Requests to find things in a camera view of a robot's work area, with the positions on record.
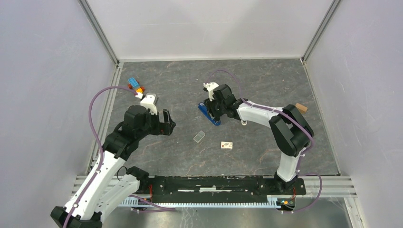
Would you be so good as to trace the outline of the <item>blue stapler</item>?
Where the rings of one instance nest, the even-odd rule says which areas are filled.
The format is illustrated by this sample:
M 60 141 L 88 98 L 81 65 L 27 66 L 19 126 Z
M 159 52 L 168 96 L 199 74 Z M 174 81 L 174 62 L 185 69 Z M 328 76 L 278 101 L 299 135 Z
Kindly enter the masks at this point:
M 206 107 L 206 105 L 204 104 L 204 102 L 200 102 L 198 104 L 198 109 L 202 112 L 202 114 L 204 116 L 207 117 L 207 119 L 212 122 L 215 126 L 219 126 L 221 124 L 221 121 L 215 121 L 209 114 L 208 109 Z

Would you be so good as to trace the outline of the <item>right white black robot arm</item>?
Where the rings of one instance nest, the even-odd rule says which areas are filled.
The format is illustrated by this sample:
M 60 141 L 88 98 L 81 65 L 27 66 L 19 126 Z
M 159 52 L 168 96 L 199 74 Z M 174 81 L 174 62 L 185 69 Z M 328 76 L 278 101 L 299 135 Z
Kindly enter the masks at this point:
M 314 132 L 294 105 L 269 107 L 245 99 L 236 99 L 231 88 L 215 82 L 204 83 L 208 98 L 204 100 L 207 117 L 217 123 L 223 115 L 246 125 L 254 122 L 268 127 L 281 151 L 280 163 L 274 175 L 277 192 L 286 194 L 294 187 L 300 157 L 312 145 Z

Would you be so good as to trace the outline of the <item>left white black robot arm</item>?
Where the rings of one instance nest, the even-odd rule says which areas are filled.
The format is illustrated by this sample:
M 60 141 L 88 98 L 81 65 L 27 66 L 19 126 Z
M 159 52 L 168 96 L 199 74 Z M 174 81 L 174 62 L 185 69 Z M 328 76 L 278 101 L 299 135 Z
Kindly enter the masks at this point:
M 149 189 L 148 173 L 135 166 L 109 191 L 106 188 L 118 170 L 148 135 L 171 135 L 175 122 L 169 110 L 163 109 L 163 122 L 159 113 L 150 108 L 132 105 L 124 119 L 110 133 L 84 183 L 64 206 L 56 206 L 51 218 L 60 228 L 100 228 L 106 218 L 131 193 L 145 193 Z

